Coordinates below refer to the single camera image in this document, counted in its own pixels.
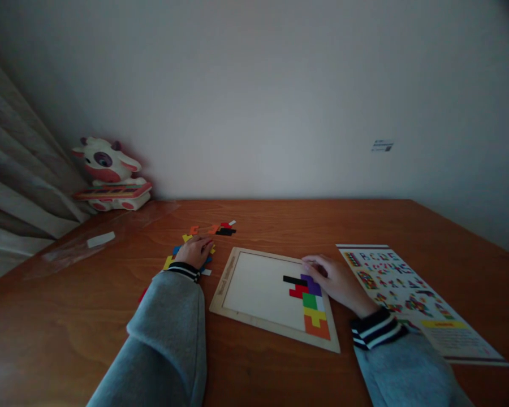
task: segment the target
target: right hand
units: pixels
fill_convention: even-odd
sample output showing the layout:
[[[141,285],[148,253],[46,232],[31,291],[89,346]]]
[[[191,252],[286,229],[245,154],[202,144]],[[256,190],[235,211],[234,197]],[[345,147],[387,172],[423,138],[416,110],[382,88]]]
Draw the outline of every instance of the right hand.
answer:
[[[302,258],[304,269],[326,293],[359,318],[365,318],[379,309],[366,294],[351,270],[323,254]]]

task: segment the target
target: cow eye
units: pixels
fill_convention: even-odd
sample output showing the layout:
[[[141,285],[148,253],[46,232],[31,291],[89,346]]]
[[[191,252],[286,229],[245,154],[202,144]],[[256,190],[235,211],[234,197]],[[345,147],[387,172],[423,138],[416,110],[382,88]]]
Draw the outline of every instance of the cow eye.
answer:
[[[113,164],[111,157],[101,151],[94,154],[94,160],[102,167],[111,167],[111,164]]]

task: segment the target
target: purple puzzle piece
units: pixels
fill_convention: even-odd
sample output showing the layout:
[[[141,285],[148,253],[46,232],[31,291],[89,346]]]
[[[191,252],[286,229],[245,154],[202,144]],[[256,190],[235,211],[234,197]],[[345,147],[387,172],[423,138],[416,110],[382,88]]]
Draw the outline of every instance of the purple puzzle piece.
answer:
[[[307,289],[309,290],[309,294],[322,297],[321,286],[315,283],[311,276],[300,274],[300,278],[304,281],[307,281]]]

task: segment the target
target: curtain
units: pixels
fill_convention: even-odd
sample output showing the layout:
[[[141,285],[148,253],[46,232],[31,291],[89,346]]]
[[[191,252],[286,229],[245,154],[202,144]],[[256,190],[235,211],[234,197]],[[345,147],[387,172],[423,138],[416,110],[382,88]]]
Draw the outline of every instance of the curtain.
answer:
[[[0,276],[90,217],[86,186],[0,68]]]

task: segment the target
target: plastic bag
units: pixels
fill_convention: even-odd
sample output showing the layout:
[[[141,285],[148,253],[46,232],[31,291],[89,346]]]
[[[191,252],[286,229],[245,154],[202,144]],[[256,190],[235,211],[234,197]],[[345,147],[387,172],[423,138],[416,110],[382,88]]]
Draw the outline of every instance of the plastic bag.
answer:
[[[45,277],[59,272],[80,260],[101,252],[115,243],[123,241],[127,236],[131,237],[137,231],[163,218],[164,216],[169,215],[180,206],[181,205],[175,201],[151,201],[138,211],[125,211],[124,214],[121,214],[108,222],[99,224],[97,227],[84,232],[80,236],[77,236],[54,250],[43,254],[41,256],[41,261],[36,262],[36,264],[25,273],[24,280]],[[105,244],[88,248],[88,239],[109,232],[115,233],[115,239]]]

